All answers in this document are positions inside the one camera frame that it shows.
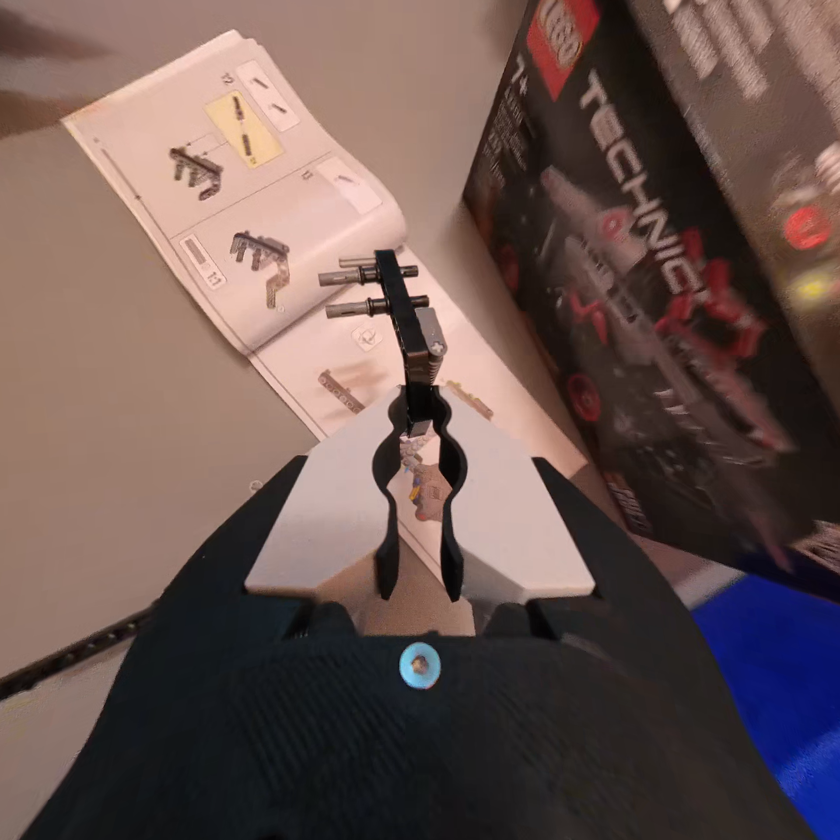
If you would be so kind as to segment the blue plastic bin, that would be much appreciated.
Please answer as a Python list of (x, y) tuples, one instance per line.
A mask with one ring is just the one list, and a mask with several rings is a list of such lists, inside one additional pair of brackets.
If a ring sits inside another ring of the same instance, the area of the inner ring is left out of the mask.
[(745, 576), (692, 609), (741, 718), (817, 838), (839, 838), (839, 607)]

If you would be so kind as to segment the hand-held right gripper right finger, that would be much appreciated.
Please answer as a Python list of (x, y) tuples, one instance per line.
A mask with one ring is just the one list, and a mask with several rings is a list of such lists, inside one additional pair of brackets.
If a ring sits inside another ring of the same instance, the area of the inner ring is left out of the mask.
[(593, 593), (592, 573), (522, 442), (447, 387), (433, 388), (431, 407), (438, 467), (451, 487), (440, 549), (449, 598), (527, 604)]

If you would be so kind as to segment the black toy beam with pins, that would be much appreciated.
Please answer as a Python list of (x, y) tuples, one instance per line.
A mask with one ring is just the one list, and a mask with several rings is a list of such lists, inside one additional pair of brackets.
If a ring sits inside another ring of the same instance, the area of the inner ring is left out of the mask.
[(419, 275), (417, 266), (400, 265), (393, 250), (376, 250), (372, 258), (342, 259), (340, 269), (318, 274), (322, 288), (373, 286), (379, 297), (334, 302), (325, 308), (328, 319), (387, 317), (402, 355), (406, 404), (404, 435), (425, 435), (434, 420), (434, 387), (448, 345), (436, 311), (427, 295), (411, 295), (406, 281)]

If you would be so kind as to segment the black perforated strip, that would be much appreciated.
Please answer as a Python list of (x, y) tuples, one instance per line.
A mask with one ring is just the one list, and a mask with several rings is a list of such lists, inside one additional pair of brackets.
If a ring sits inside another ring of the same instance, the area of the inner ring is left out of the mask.
[(32, 690), (47, 679), (60, 675), (89, 659), (95, 658), (134, 639), (148, 624), (159, 605), (152, 601), (147, 607), (124, 617), (116, 623), (77, 640), (48, 656), (26, 665), (1, 678), (1, 701)]

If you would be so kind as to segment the white instruction booklet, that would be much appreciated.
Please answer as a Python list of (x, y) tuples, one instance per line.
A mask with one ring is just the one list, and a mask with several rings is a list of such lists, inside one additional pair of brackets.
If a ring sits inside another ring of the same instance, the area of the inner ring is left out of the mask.
[[(395, 198), (311, 115), (268, 53), (229, 31), (64, 118), (213, 325), (249, 358), (318, 444), (401, 385), (387, 317), (333, 320), (350, 290), (319, 286), (342, 259), (393, 249), (406, 265)], [(565, 475), (584, 459), (424, 266), (448, 345), (436, 385)], [(443, 579), (449, 485), (433, 429), (403, 436), (389, 483), (400, 536)]]

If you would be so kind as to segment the black toy set box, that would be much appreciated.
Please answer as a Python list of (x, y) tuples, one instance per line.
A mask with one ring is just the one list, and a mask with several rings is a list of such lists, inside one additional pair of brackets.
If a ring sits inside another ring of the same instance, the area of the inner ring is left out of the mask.
[(637, 536), (838, 602), (838, 2), (529, 2), (464, 200)]

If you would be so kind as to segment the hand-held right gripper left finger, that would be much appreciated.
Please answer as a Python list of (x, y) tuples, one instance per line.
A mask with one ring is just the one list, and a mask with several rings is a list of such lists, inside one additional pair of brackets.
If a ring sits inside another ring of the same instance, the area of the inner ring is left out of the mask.
[(248, 574), (249, 594), (391, 598), (400, 544), (389, 483), (402, 467), (403, 419), (397, 386), (310, 451)]

